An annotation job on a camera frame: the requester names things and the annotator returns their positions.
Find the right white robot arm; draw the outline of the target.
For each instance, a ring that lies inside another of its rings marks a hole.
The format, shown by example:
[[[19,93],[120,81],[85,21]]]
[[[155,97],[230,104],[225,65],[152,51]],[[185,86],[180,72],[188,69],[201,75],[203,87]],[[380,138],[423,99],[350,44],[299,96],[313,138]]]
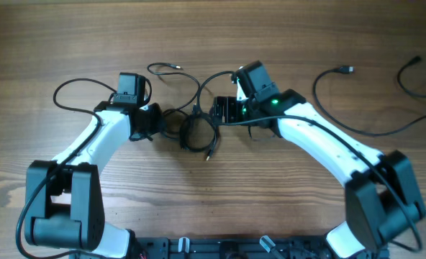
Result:
[[[422,240],[416,223],[426,208],[408,158],[388,155],[354,140],[322,118],[293,90],[270,96],[241,93],[215,98],[209,115],[216,123],[260,126],[292,142],[324,166],[345,191],[345,221],[325,235],[339,258],[377,253],[411,230],[416,251]]]

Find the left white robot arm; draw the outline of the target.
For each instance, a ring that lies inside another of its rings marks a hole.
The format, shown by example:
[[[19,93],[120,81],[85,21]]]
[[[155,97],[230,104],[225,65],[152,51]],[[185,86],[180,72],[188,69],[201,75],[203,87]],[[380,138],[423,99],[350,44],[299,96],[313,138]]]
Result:
[[[63,248],[72,258],[126,258],[134,235],[105,221],[99,176],[126,141],[159,132],[163,115],[156,103],[110,101],[91,114],[90,124],[68,149],[27,169],[16,241]]]

